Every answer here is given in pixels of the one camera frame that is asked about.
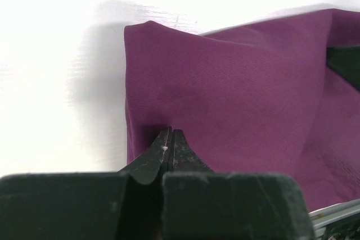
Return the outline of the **purple cloth drape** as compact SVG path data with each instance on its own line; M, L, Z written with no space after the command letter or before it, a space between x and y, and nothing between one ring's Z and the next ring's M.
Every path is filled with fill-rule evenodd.
M124 29L127 160L167 126L213 170L277 172L316 210L359 198L359 91L326 66L359 13L320 10L205 36Z

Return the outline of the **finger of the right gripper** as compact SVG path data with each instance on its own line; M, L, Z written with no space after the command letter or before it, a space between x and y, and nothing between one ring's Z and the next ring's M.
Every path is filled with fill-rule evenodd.
M359 91L359 46L332 47L326 51L326 65Z

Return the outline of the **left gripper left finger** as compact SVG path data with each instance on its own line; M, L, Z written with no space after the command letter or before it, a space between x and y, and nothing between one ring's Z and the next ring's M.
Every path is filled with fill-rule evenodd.
M2 239L160 239L172 130L112 173L1 178Z

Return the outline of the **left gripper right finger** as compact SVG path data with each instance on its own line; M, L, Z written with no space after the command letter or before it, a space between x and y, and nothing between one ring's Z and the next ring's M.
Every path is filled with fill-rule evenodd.
M314 239L300 187L282 174L212 172L172 133L163 176L165 239Z

